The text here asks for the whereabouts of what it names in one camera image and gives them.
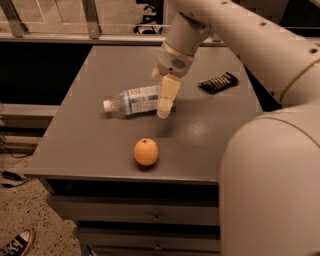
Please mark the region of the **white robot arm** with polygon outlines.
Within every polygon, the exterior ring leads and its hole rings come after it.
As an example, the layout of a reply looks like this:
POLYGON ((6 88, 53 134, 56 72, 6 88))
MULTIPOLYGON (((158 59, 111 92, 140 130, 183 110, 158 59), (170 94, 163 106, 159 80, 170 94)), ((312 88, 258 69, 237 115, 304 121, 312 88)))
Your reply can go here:
POLYGON ((216 33, 280 109, 242 126, 219 173, 222 256, 320 255, 320 47, 232 0, 172 0, 154 72, 180 79, 216 33))

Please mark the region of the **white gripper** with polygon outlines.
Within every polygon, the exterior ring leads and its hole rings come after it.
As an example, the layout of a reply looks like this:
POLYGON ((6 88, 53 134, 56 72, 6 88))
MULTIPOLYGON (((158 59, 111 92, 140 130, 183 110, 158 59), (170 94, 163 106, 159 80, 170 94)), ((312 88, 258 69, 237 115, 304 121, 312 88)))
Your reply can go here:
POLYGON ((157 116, 166 119, 179 92, 180 78, 185 76, 194 61, 193 56, 185 55, 173 49, 167 42, 160 48, 157 64, 151 78, 160 81, 157 116))

